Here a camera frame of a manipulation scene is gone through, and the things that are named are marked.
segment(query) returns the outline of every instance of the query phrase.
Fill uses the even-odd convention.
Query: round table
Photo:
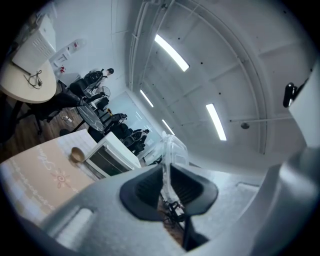
[[[48,60],[38,69],[38,71],[40,70],[39,77],[42,81],[42,87],[35,89],[28,83],[27,79],[30,75],[26,71],[14,65],[11,61],[7,61],[2,65],[0,90],[4,95],[0,99],[0,110],[2,111],[1,117],[8,118],[8,120],[1,120],[6,127],[4,127],[4,132],[0,135],[0,142],[7,141],[15,133],[16,120],[24,102],[32,104],[44,103],[55,95],[57,83],[54,71]],[[30,79],[33,84],[35,83],[34,79],[35,77]],[[7,103],[7,96],[17,100],[13,109]]]
[[[59,133],[60,136],[67,135],[69,133],[74,133],[84,123],[87,123],[90,127],[92,127],[98,132],[103,132],[105,127],[101,122],[100,118],[97,116],[95,111],[90,106],[88,105],[77,106],[76,110],[78,111],[79,115],[82,117],[82,121],[72,131],[69,131],[68,129],[61,129]]]
[[[42,86],[40,89],[35,89],[26,80],[30,76],[27,72],[14,65],[11,61],[4,63],[0,73],[0,90],[20,102],[33,104],[47,102],[56,93],[56,78],[48,60],[39,70],[41,70],[39,77],[42,81]]]

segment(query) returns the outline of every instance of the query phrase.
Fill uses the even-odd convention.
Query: tablecloth
[[[87,130],[47,141],[0,164],[1,185],[18,214],[39,224],[48,214],[97,181],[85,163],[70,162],[72,147],[88,154],[97,143]]]

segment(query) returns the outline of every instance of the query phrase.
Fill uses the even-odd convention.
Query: white table
[[[18,214],[39,224],[69,198],[98,181],[85,163],[69,160],[72,147],[87,155],[96,145],[83,129],[32,147],[1,163],[1,185]]]
[[[39,70],[41,70],[39,77],[42,80],[42,87],[35,89],[24,77],[25,75],[27,79],[29,78],[27,72],[14,65],[11,61],[5,63],[0,73],[0,90],[20,102],[33,104],[47,102],[56,93],[56,78],[48,60]]]
[[[39,77],[42,81],[42,86],[39,89],[35,89],[28,83],[27,79],[30,76],[27,72],[14,65],[11,61],[3,64],[0,71],[0,90],[5,95],[1,97],[0,108],[4,112],[6,111],[5,109],[10,110],[11,107],[6,103],[7,96],[17,100],[17,102],[11,110],[9,120],[2,120],[6,127],[0,135],[0,143],[7,141],[14,134],[16,120],[23,102],[32,104],[44,103],[55,95],[57,84],[49,61],[47,60],[39,70],[41,70]],[[35,77],[30,79],[30,82],[35,84]]]

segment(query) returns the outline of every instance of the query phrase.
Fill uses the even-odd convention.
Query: ceiling
[[[130,88],[155,119],[165,119],[188,150],[202,157],[216,149],[227,155],[235,151],[238,156],[250,152],[246,157],[279,153],[276,163],[305,147],[282,101],[289,82],[300,86],[308,78],[317,53],[293,14],[271,1],[173,2],[166,1],[167,9],[147,7],[138,57],[130,69],[134,67]],[[183,72],[153,43],[156,33],[184,58],[189,69]],[[140,89],[153,108],[141,97]],[[227,141],[219,139],[206,109],[210,103]],[[256,121],[261,119],[278,120]],[[248,121],[249,129],[241,128],[242,121]]]

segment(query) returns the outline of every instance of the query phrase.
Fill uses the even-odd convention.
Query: white wall
[[[64,62],[66,74],[76,77],[92,69],[114,68],[107,81],[110,99],[125,91],[132,30],[141,0],[56,0],[53,20],[56,50],[76,39],[87,44]]]
[[[201,168],[232,174],[263,176],[270,166],[280,164],[290,153],[259,154],[245,147],[197,146],[187,144],[189,161]]]

